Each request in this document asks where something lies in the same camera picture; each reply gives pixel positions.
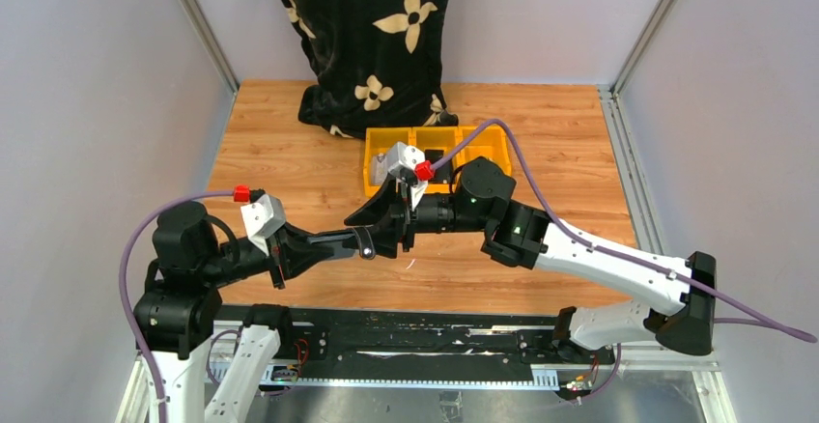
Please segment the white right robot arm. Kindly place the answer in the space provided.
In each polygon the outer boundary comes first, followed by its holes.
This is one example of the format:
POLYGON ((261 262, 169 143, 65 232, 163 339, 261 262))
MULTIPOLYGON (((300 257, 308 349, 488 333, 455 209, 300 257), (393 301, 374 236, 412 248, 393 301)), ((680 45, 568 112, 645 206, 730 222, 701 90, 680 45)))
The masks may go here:
POLYGON ((506 267, 573 274, 630 296, 600 308, 560 310, 551 348, 564 362, 614 343, 656 340, 687 355, 713 349, 716 260, 694 252, 687 259, 665 257, 605 240, 513 200, 515 180, 485 157, 468 162, 451 193, 424 195, 387 179, 345 223, 364 227, 378 255, 394 259, 418 234, 480 233, 482 252, 506 267))

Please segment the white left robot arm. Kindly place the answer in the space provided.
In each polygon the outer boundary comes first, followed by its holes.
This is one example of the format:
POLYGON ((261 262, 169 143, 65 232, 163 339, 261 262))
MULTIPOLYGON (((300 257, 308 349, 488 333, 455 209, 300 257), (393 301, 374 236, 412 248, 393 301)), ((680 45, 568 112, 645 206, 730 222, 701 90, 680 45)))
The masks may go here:
POLYGON ((310 233, 291 225, 280 201, 260 190, 233 198, 243 237, 210 214, 200 196, 173 201, 148 218, 155 225, 155 258, 143 295, 125 300, 124 308, 155 394, 152 422, 241 422, 268 362, 293 350, 305 357, 289 308, 253 305, 240 328, 238 354, 206 403, 203 380, 223 287, 267 274, 282 289, 319 263, 376 255, 365 228, 310 233))

